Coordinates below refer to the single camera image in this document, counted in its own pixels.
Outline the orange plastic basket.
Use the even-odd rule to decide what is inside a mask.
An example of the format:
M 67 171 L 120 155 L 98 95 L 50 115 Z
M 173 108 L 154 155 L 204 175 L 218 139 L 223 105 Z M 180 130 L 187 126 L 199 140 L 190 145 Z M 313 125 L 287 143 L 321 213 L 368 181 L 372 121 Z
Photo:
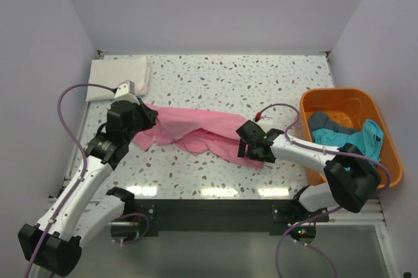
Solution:
M 380 159 L 391 174 L 389 187 L 393 188 L 402 181 L 404 169 L 389 126 L 390 111 L 376 97 L 354 87 L 311 89 L 301 96 L 299 112 L 297 137 L 310 142 L 313 139 L 308 120 L 316 112 L 324 112 L 339 125 L 357 130 L 362 129 L 367 119 L 375 121 L 384 134 Z

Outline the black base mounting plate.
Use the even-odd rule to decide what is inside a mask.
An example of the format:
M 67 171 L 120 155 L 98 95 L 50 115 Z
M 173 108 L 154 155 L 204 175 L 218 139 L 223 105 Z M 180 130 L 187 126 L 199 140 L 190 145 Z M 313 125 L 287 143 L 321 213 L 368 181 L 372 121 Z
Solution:
M 150 220 L 147 236 L 160 232 L 268 232 L 283 234 L 290 224 L 316 216 L 327 222 L 326 209 L 306 211 L 293 200 L 136 200 L 135 212 Z

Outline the folded white t shirt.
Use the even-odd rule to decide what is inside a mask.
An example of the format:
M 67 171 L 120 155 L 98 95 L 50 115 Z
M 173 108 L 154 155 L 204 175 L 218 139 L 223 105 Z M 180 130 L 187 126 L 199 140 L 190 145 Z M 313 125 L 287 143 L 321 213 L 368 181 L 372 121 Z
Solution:
M 89 84 L 99 84 L 110 88 L 130 80 L 135 85 L 135 95 L 144 96 L 148 93 L 150 67 L 147 57 L 127 59 L 103 59 L 91 62 Z

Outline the pink t shirt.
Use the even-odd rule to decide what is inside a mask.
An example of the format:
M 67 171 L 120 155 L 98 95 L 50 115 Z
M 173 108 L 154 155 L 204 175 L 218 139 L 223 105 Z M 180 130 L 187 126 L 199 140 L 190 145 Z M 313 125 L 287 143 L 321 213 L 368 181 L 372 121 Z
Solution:
M 139 132 L 133 139 L 133 143 L 144 151 L 154 144 L 175 144 L 192 155 L 209 151 L 233 164 L 256 169 L 264 167 L 260 161 L 238 156 L 240 137 L 236 130 L 247 121 L 245 117 L 226 112 L 151 104 L 148 107 L 157 111 L 156 124 L 147 131 Z

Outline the turquoise t shirt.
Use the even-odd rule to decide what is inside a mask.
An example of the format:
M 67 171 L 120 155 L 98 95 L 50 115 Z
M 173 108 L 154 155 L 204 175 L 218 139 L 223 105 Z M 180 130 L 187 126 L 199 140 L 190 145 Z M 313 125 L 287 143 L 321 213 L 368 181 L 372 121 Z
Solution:
M 311 136 L 315 143 L 324 146 L 343 147 L 346 143 L 353 144 L 365 157 L 377 162 L 381 161 L 380 153 L 383 147 L 384 133 L 379 125 L 371 119 L 367 119 L 362 125 L 362 130 L 355 134 L 341 134 L 321 129 L 314 131 Z

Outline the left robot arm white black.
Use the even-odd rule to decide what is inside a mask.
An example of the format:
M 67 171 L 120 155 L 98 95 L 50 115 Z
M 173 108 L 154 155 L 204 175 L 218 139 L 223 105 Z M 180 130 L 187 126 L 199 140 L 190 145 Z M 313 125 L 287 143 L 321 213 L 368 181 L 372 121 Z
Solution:
M 155 126 L 157 115 L 141 100 L 117 100 L 110 105 L 106 123 L 83 150 L 78 173 L 35 225 L 25 224 L 18 232 L 29 266 L 65 277 L 76 267 L 83 246 L 108 223 L 139 217 L 150 226 L 149 217 L 137 211 L 134 194 L 120 187 L 108 190 L 89 212 L 85 208 L 126 156 L 133 138 Z

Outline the grey t shirt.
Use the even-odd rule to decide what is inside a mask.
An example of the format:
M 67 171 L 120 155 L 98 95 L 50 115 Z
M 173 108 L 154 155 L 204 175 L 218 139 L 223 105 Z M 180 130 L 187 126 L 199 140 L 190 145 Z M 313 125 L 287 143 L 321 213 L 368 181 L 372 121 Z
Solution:
M 313 134 L 314 131 L 321 129 L 348 135 L 358 132 L 357 129 L 345 127 L 333 121 L 325 112 L 315 112 L 308 120 L 308 127 L 311 134 Z

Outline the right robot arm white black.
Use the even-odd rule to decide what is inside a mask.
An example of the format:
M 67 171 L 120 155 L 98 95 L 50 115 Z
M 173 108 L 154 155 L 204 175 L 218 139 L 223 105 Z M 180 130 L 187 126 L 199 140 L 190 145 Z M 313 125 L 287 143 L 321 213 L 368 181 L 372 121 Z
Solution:
M 289 161 L 325 176 L 324 183 L 301 188 L 286 204 L 273 210 L 275 217 L 289 224 L 320 217 L 332 207 L 358 213 L 381 183 L 377 170 L 352 144 L 321 147 L 278 129 L 264 131 L 251 120 L 236 133 L 241 158 L 269 163 Z

